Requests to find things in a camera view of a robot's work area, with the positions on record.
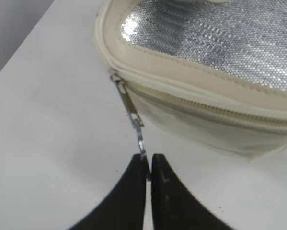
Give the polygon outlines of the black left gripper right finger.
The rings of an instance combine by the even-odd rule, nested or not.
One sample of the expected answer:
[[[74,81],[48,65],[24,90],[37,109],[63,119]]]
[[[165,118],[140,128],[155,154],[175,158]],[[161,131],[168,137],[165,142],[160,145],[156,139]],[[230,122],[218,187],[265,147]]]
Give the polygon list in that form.
[[[152,157],[151,207],[155,230],[230,230],[177,177],[163,154]]]

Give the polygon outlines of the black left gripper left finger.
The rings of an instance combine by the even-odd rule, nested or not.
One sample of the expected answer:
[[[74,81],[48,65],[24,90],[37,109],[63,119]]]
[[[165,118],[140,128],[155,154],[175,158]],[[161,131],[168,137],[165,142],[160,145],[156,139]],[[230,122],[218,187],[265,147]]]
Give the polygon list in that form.
[[[134,154],[124,174],[104,200],[72,230],[142,230],[149,164]]]

